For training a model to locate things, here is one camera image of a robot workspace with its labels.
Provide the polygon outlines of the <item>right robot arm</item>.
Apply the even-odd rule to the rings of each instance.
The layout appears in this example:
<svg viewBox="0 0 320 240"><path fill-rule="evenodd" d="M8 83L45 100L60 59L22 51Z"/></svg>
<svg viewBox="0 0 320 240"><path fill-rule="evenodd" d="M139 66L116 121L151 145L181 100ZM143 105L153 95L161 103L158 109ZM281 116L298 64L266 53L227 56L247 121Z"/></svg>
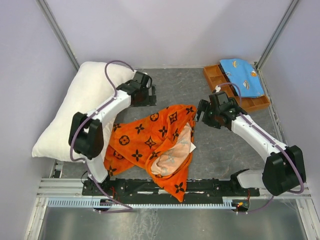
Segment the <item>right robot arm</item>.
<svg viewBox="0 0 320 240"><path fill-rule="evenodd" d="M209 100L199 101L195 119L212 128L227 128L245 140L264 161L263 169L233 174L236 179L229 183L229 189L234 195L240 196L249 188L265 189L273 196L304 191L306 171L302 150L272 137L235 98L224 91L210 94Z"/></svg>

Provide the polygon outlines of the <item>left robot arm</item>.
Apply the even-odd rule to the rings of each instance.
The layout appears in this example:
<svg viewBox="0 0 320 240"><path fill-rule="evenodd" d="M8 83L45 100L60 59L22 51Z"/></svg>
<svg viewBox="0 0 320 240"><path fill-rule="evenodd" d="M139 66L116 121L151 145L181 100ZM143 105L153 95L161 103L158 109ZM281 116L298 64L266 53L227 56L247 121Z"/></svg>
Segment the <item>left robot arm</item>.
<svg viewBox="0 0 320 240"><path fill-rule="evenodd" d="M107 74L105 76L113 94L97 108L87 113L75 113L68 138L71 161L85 164L89 178L94 181L93 189L99 195L106 195L111 189L111 183L106 180L109 174L101 155L107 145L104 128L124 109L157 104L156 86L148 74L136 71L132 79L119 86L115 86Z"/></svg>

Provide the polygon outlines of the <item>orange patterned pillowcase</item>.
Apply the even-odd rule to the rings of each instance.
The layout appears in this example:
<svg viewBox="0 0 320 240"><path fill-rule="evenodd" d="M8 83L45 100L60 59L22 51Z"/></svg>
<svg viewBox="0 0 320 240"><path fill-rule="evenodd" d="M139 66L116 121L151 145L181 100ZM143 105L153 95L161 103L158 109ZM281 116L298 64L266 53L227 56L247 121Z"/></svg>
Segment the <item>orange patterned pillowcase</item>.
<svg viewBox="0 0 320 240"><path fill-rule="evenodd" d="M116 176L137 166L180 203L192 162L196 107L176 104L130 123L113 125L104 167Z"/></svg>

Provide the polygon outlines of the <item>white pillow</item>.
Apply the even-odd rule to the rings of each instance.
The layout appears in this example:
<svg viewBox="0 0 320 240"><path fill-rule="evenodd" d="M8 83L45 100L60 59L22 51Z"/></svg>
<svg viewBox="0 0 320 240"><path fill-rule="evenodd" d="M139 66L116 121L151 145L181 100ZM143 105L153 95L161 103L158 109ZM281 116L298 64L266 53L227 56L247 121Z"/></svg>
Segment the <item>white pillow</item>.
<svg viewBox="0 0 320 240"><path fill-rule="evenodd" d="M111 63L105 72L105 62L84 62L50 125L40 135L32 148L33 158L51 158L69 162L69 136L73 116L80 112L85 114L114 95L114 89L106 78L109 76L117 87L131 80L135 70Z"/></svg>

